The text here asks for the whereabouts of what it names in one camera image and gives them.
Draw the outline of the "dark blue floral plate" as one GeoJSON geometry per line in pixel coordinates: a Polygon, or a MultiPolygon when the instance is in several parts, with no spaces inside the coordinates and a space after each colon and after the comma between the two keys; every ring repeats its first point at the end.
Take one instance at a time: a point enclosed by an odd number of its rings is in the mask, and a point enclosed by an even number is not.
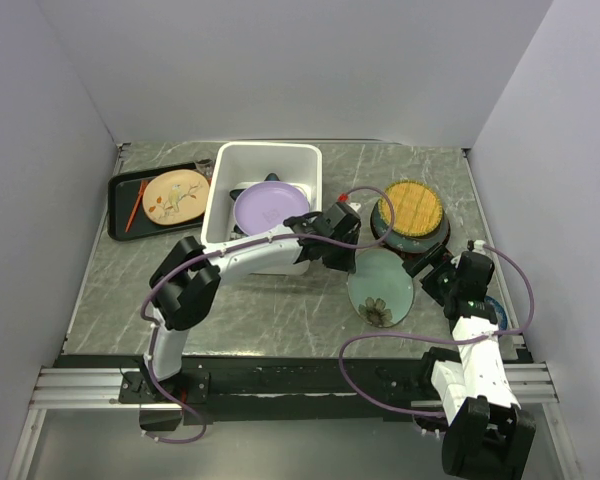
{"type": "MultiPolygon", "coordinates": [[[[376,239],[384,236],[388,229],[388,223],[382,218],[379,211],[380,203],[381,201],[378,201],[374,205],[370,217],[371,231],[376,239]]],[[[440,224],[432,233],[421,237],[409,237],[398,233],[396,230],[391,230],[384,240],[384,245],[399,253],[419,255],[438,243],[445,245],[449,236],[450,223],[446,214],[443,214],[440,224]]]]}

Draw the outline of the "round woven bamboo mat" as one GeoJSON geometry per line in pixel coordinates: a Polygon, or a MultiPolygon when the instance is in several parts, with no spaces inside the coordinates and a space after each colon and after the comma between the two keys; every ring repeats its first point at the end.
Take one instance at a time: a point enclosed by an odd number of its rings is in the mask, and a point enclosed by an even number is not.
{"type": "Polygon", "coordinates": [[[389,185],[385,193],[394,209],[393,230],[407,237],[432,233],[442,222],[443,207],[429,186],[412,180],[389,185]]]}

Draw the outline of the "mint green flower plate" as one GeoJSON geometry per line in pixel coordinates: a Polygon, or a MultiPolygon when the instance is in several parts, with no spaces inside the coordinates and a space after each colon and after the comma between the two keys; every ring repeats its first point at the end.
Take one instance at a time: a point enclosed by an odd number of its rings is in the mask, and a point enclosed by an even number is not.
{"type": "Polygon", "coordinates": [[[402,259],[381,248],[356,256],[356,271],[348,275],[348,295],[358,316],[375,328],[391,328],[404,320],[414,301],[412,277],[402,259]]]}

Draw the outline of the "lavender round plate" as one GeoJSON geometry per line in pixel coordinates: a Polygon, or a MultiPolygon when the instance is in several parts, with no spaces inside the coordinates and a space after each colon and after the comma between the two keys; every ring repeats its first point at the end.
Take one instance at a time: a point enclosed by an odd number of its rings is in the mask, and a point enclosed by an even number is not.
{"type": "Polygon", "coordinates": [[[282,224],[286,219],[309,212],[310,203],[295,186],[280,181],[264,181],[242,191],[233,213],[238,228],[256,235],[282,224]]]}

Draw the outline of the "blue star-shaped dish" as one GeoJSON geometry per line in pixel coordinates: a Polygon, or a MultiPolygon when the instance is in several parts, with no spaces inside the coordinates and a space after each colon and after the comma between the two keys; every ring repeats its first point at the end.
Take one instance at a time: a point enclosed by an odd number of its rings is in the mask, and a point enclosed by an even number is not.
{"type": "Polygon", "coordinates": [[[234,201],[232,235],[235,238],[261,233],[280,223],[281,213],[274,205],[280,181],[277,174],[269,173],[263,182],[229,192],[230,199],[234,201]]]}

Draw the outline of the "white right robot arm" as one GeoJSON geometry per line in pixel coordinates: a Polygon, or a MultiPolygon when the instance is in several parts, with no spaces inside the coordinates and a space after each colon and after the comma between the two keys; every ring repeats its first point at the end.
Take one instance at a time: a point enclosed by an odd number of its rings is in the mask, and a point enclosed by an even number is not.
{"type": "Polygon", "coordinates": [[[458,256],[437,243],[403,267],[410,276],[430,270],[422,289],[442,307],[457,343],[455,351],[431,348],[417,375],[419,390],[442,402],[444,472],[462,479],[521,478],[536,424],[506,377],[497,314],[485,300],[493,261],[480,243],[458,256]]]}

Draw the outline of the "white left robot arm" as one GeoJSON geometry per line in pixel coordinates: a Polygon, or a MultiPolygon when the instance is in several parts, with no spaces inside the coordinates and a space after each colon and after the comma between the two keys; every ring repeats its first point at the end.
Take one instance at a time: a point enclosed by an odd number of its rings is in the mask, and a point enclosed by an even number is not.
{"type": "Polygon", "coordinates": [[[267,269],[320,260],[331,270],[353,273],[361,220],[349,204],[290,217],[274,228],[225,243],[179,241],[150,278],[141,318],[151,324],[143,355],[143,390],[164,402],[178,390],[189,331],[209,314],[222,286],[267,269]]]}

